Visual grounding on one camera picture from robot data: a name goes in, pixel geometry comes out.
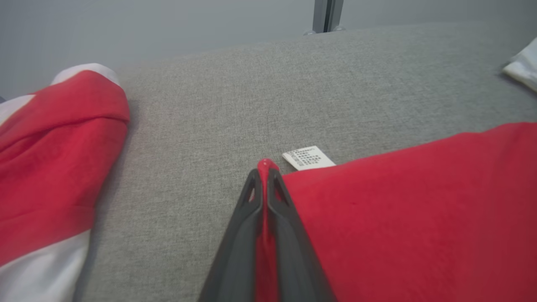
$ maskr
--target gray textured surface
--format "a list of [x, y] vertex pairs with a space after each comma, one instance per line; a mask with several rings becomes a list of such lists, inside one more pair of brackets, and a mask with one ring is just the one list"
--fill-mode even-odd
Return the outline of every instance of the gray textured surface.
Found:
[[120, 72], [132, 122], [76, 301], [194, 301], [248, 171], [317, 145], [336, 163], [537, 120], [499, 75], [537, 32], [426, 24], [243, 46]]

